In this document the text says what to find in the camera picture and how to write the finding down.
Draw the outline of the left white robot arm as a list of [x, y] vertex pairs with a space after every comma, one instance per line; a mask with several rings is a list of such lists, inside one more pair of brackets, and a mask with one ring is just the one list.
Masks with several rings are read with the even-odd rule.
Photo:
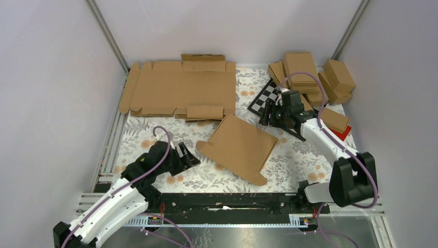
[[179, 143], [158, 141], [148, 152], [130, 163], [110, 189], [88, 210], [70, 223], [59, 222], [53, 228], [55, 247], [101, 247], [126, 222], [147, 211], [164, 214], [176, 203], [165, 203], [162, 193], [153, 186], [163, 173], [175, 176], [200, 164]]

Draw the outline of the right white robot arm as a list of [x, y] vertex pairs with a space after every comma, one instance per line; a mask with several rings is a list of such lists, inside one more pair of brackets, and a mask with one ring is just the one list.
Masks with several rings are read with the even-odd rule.
[[368, 153], [360, 153], [335, 136], [321, 118], [322, 112], [305, 110], [300, 94], [286, 90], [265, 101], [259, 123], [263, 126], [293, 129], [313, 144], [332, 167], [326, 183], [309, 184], [300, 190], [297, 208], [311, 212], [317, 203], [368, 209], [378, 201], [376, 163]]

